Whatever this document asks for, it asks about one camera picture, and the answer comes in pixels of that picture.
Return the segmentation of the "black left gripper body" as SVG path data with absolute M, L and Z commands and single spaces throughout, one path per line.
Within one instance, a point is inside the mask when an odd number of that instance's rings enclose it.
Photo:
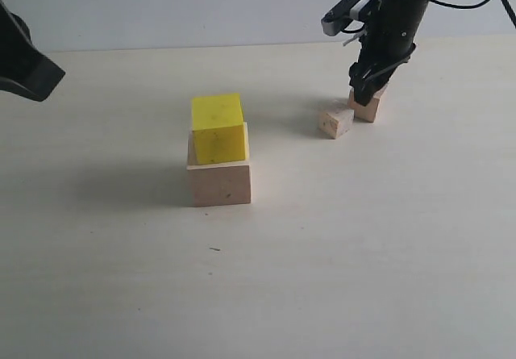
M 31 35 L 25 22 L 1 1 L 1 89 L 23 93 L 31 72 Z

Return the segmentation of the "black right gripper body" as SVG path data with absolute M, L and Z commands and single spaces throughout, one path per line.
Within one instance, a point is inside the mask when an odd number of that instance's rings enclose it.
M 375 65 L 381 58 L 410 59 L 415 50 L 418 30 L 417 0 L 381 0 L 378 12 L 370 19 L 355 64 Z

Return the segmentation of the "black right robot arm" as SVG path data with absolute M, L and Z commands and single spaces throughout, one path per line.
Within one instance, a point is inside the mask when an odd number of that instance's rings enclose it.
M 387 84 L 399 65 L 415 50 L 414 37 L 430 0 L 380 0 L 365 23 L 358 61 L 350 70 L 350 86 L 355 100 L 366 106 L 372 96 Z M 501 0 L 510 21 L 515 11 L 508 0 Z

